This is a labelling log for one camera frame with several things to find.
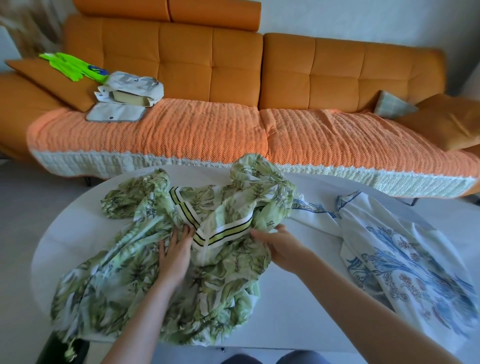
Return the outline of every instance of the white floor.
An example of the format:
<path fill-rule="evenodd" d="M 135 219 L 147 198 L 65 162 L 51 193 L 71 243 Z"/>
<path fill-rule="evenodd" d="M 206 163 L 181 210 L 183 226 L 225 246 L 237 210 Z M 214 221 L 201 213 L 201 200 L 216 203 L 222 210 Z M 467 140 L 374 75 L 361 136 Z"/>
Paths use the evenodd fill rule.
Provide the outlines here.
<path fill-rule="evenodd" d="M 48 336 L 49 322 L 30 292 L 30 263 L 36 244 L 55 217 L 87 191 L 82 179 L 64 179 L 13 162 L 0 163 L 0 363 L 34 363 Z M 462 200 L 421 199 L 413 207 L 462 251 L 480 258 L 480 206 Z M 480 282 L 475 282 L 479 290 Z M 100 363 L 109 346 L 92 344 L 88 363 Z M 153 363 L 219 364 L 238 352 L 273 364 L 283 350 L 172 347 L 162 345 Z M 332 364 L 365 363 L 357 354 L 322 353 Z M 458 353 L 478 362 L 480 332 Z"/>

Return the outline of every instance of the plaid pillow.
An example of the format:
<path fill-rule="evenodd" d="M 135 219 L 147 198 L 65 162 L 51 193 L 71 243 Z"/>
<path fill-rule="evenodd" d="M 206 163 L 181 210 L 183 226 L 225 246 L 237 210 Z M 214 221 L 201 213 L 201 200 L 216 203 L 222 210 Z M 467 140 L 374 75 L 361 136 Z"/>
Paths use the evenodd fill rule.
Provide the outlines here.
<path fill-rule="evenodd" d="M 388 92 L 382 91 L 373 113 L 385 119 L 395 120 L 400 116 L 416 112 L 418 109 L 419 108 L 416 106 L 411 105 Z"/>

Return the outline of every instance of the green floral dress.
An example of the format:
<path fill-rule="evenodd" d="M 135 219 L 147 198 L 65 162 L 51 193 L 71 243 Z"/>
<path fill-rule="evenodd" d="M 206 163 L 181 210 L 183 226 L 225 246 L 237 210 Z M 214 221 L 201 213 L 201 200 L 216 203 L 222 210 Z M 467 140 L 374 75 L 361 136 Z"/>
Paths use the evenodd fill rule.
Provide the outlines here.
<path fill-rule="evenodd" d="M 172 297 L 160 339 L 218 344 L 252 314 L 270 252 L 250 238 L 289 215 L 295 186 L 257 154 L 237 160 L 231 184 L 171 187 L 167 173 L 132 178 L 102 200 L 109 218 L 132 218 L 105 250 L 61 278 L 51 318 L 63 342 L 115 339 L 158 274 L 158 241 L 174 226 L 196 228 L 192 261 Z"/>

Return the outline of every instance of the orange sofa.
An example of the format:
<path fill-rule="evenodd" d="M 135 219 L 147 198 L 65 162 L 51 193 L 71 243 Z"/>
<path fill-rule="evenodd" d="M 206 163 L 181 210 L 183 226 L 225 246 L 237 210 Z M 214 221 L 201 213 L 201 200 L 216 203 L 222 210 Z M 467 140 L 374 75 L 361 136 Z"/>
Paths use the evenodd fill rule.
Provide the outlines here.
<path fill-rule="evenodd" d="M 443 152 L 373 110 L 442 93 L 441 51 L 256 33 L 240 0 L 75 0 L 64 52 L 152 76 L 165 98 L 139 122 L 95 123 L 17 73 L 0 75 L 0 152 L 52 173 L 110 178 L 151 165 L 228 167 L 260 153 L 283 171 L 350 178 L 405 197 L 480 191 L 480 152 Z"/>

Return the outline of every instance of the dark pants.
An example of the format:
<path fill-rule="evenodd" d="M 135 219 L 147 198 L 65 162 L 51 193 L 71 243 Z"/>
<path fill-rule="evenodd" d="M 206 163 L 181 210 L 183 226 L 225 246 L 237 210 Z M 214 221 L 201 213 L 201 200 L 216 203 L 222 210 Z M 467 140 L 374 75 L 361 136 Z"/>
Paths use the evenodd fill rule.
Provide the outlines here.
<path fill-rule="evenodd" d="M 257 359 L 244 354 L 237 354 L 225 360 L 222 364 L 262 364 Z M 295 350 L 282 356 L 276 364 L 330 364 L 317 352 Z"/>

